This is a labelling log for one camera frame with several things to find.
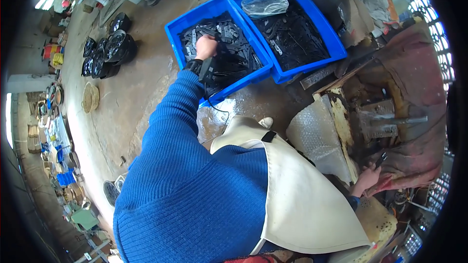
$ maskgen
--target wet floor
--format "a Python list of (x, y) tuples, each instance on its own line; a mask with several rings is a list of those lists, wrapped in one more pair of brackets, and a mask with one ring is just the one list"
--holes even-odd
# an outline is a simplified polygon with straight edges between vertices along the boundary
[[(121, 66), (118, 75), (105, 80), (80, 76), (81, 54), (86, 36), (99, 40), (108, 32), (108, 24), (100, 28), (99, 21), (93, 21), (91, 17), (96, 17), (96, 11), (88, 15), (78, 10), (72, 16), (62, 75), (67, 116), (87, 196), (97, 205), (104, 229), (111, 230), (113, 208), (105, 200), (102, 183), (126, 172), (140, 153), (149, 115), (180, 70), (164, 25), (205, 1), (208, 0), (161, 0), (153, 7), (125, 2), (117, 12), (125, 12), (133, 21), (129, 33), (137, 42), (138, 53), (135, 60)], [(80, 105), (87, 81), (100, 91), (99, 106), (90, 114), (85, 114)], [(303, 91), (299, 83), (276, 85), (269, 78), (234, 93), (217, 107), (228, 111), (229, 118), (273, 117), (272, 129), (284, 135), (294, 115), (311, 102), (311, 93)], [(200, 142), (218, 136), (226, 118), (226, 113), (213, 108), (200, 109), (197, 116)], [(122, 166), (120, 156), (127, 160)]]

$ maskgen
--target blue knitted sweater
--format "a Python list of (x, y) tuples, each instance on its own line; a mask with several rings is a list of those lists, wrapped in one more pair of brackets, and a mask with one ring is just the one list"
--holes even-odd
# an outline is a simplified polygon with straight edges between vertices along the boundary
[(149, 118), (114, 213), (122, 259), (220, 262), (248, 255), (265, 219), (264, 149), (225, 146), (211, 155), (197, 140), (198, 77), (179, 72)]

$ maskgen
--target sweater sleeve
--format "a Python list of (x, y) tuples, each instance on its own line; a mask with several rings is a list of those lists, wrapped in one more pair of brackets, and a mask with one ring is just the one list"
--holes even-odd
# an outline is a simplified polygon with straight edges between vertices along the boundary
[(138, 199), (142, 203), (163, 197), (214, 159), (197, 139), (196, 111), (203, 92), (196, 74), (179, 72), (149, 118), (141, 154), (129, 170), (123, 193), (145, 193)]
[(356, 196), (348, 196), (346, 197), (346, 200), (348, 200), (348, 203), (351, 205), (351, 208), (356, 212), (356, 209), (358, 208), (359, 204), (361, 204), (361, 199)]

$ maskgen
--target woven basket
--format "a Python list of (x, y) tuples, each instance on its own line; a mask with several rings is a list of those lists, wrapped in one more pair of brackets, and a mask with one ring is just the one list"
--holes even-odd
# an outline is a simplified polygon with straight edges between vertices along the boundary
[(85, 110), (86, 114), (89, 114), (92, 110), (96, 109), (99, 105), (99, 89), (88, 82), (85, 85), (85, 90), (83, 91), (83, 101), (81, 106)]

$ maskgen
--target bubble wrap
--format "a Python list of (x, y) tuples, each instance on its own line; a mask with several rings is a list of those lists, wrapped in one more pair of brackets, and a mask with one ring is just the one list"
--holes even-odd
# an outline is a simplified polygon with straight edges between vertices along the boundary
[(300, 111), (289, 123), (286, 136), (297, 150), (315, 163), (320, 173), (333, 174), (347, 184), (351, 182), (328, 95)]

